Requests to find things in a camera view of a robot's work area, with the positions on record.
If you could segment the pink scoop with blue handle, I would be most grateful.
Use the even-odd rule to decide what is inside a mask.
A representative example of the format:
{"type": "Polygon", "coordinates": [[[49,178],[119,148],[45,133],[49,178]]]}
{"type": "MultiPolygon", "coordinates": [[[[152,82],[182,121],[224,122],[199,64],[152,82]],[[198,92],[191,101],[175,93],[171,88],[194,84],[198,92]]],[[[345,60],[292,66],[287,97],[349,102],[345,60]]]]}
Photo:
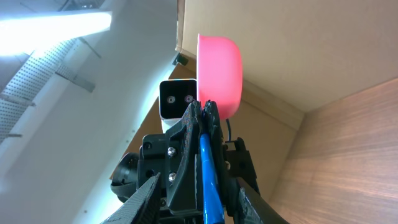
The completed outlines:
{"type": "MultiPolygon", "coordinates": [[[[242,95],[243,64],[238,46],[227,37],[198,35],[197,99],[201,115],[205,103],[215,101],[220,121],[237,112],[242,95]]],[[[202,174],[202,131],[200,135],[202,174]]],[[[224,223],[223,218],[205,218],[205,223],[224,223]]]]}

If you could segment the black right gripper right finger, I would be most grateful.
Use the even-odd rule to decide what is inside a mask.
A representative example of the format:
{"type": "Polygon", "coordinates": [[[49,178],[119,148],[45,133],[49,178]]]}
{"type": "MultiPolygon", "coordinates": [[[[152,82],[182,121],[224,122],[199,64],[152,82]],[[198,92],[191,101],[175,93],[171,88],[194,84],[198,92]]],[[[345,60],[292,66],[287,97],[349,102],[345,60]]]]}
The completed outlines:
{"type": "Polygon", "coordinates": [[[237,183],[237,224],[289,224],[244,179],[237,183]]]}

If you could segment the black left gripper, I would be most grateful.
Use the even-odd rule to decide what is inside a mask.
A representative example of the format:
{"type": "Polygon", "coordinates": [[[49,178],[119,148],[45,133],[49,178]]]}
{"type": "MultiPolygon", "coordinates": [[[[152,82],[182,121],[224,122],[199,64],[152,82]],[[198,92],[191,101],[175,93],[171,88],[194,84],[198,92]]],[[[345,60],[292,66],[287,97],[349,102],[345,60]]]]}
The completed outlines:
{"type": "Polygon", "coordinates": [[[202,112],[189,104],[180,121],[164,134],[143,138],[137,165],[137,189],[144,202],[138,223],[224,223],[224,212],[238,211],[239,189],[227,170],[223,133],[215,101],[202,112]]]}

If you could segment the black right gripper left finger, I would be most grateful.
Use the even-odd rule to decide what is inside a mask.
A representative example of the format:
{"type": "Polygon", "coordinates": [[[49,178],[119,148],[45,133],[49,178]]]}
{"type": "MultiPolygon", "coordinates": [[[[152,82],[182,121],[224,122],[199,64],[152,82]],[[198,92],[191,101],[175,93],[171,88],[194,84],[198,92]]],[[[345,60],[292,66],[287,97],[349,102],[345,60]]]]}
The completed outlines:
{"type": "Polygon", "coordinates": [[[152,176],[101,224],[157,224],[161,199],[160,173],[152,176]]]}

